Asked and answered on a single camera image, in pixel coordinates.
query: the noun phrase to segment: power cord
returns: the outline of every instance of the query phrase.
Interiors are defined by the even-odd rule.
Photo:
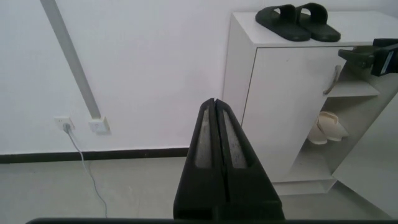
[[[93,177],[93,174],[91,174],[90,166],[88,166],[88,170],[87,170],[86,165],[85,165],[85,158],[83,157],[83,153],[81,153],[81,151],[79,150],[79,148],[76,146],[76,144],[75,144],[75,142],[74,142],[72,136],[70,135],[70,124],[67,124],[67,123],[63,124],[63,131],[65,131],[65,132],[68,134],[70,140],[72,141],[73,146],[74,146],[75,149],[79,152],[80,157],[81,157],[81,163],[83,164],[83,168],[85,169],[86,173],[91,177],[91,179],[92,179],[92,181],[93,181],[93,185],[94,185],[95,192],[96,192],[98,198],[99,198],[99,199],[103,202],[103,204],[104,204],[104,207],[105,207],[105,218],[107,218],[107,217],[108,217],[108,208],[107,208],[107,206],[106,206],[106,202],[105,202],[105,200],[101,197],[100,193],[98,193],[97,185],[95,184],[95,179],[94,179],[94,177]]]

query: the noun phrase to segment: white shoe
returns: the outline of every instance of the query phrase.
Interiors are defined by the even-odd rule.
[[[321,111],[318,116],[318,126],[331,141],[341,141],[343,137],[349,134],[345,128],[338,122],[338,117],[332,112]]]
[[[307,139],[314,144],[326,144],[328,142],[326,136],[322,133],[321,129],[318,127],[318,120],[312,126]]]

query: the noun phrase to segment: gray floor tile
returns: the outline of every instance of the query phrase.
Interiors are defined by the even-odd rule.
[[[172,218],[184,157],[87,161],[108,216]],[[104,207],[80,161],[0,164],[0,220],[103,217]],[[342,185],[328,194],[281,197],[288,219],[388,218]]]

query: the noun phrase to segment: black slide sandal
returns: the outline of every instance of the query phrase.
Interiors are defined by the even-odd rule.
[[[301,13],[302,9],[308,9],[311,15]],[[311,32],[311,38],[322,42],[337,42],[340,40],[340,33],[330,27],[328,21],[328,11],[325,7],[308,3],[296,8],[297,24]]]
[[[291,4],[266,7],[256,14],[256,21],[287,40],[306,41],[311,38],[311,33],[296,24],[295,7]]]

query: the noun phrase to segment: wall socket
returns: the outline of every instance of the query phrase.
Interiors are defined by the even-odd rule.
[[[57,117],[54,117],[54,121],[55,121],[55,124],[57,125],[57,127],[61,130],[63,130],[63,124],[65,124],[65,123],[70,125],[70,129],[72,129],[72,130],[75,129],[75,126],[73,125],[70,117],[57,116]]]
[[[108,133],[109,132],[109,124],[106,120],[106,117],[102,117],[100,119],[92,119],[88,122],[90,125],[91,131],[94,133]]]

